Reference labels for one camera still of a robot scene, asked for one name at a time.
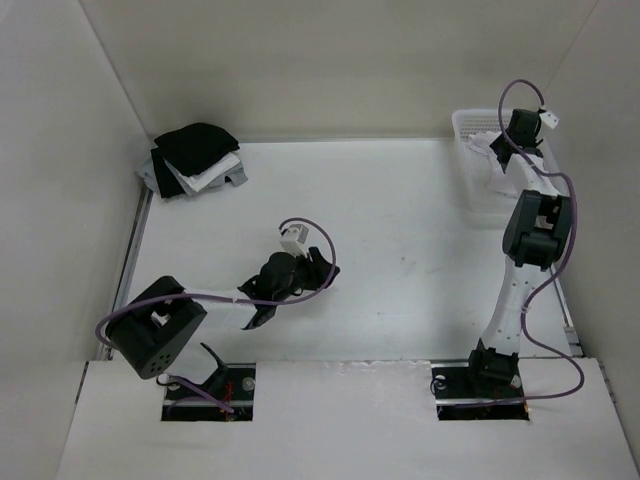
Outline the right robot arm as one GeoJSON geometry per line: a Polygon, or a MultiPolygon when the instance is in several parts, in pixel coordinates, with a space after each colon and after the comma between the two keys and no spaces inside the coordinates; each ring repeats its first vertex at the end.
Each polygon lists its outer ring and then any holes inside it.
{"type": "Polygon", "coordinates": [[[469,356],[464,384],[476,398],[519,397],[521,334],[529,297],[563,255],[572,227],[571,199],[544,169],[539,112],[515,109],[505,131],[489,145],[518,199],[502,240],[505,274],[489,324],[469,356]]]}

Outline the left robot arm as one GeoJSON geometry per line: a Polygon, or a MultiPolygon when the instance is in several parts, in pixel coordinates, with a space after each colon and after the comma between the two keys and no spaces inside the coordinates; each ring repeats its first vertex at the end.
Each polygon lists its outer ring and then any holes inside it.
{"type": "Polygon", "coordinates": [[[104,333],[140,378],[177,374],[200,397],[214,398],[223,390],[224,373],[200,360],[196,348],[208,347],[223,328],[262,327],[281,306],[317,295],[339,273],[311,247],[302,255],[272,254],[258,274],[229,292],[188,292],[174,277],[163,276],[107,321],[104,333]]]}

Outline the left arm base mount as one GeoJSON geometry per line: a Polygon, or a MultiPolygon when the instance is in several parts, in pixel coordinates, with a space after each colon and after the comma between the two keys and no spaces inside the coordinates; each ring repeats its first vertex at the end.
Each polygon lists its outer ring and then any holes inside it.
{"type": "Polygon", "coordinates": [[[161,420],[164,422],[250,422],[253,420],[257,368],[255,364],[227,364],[218,367],[198,388],[230,408],[219,408],[193,390],[170,383],[166,374],[156,378],[164,388],[161,420]]]}

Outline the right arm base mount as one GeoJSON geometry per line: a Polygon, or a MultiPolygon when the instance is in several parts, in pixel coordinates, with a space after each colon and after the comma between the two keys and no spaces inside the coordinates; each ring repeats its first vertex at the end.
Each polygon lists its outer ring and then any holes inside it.
{"type": "Polygon", "coordinates": [[[472,381],[466,362],[431,364],[430,391],[440,421],[528,421],[521,378],[472,381]]]}

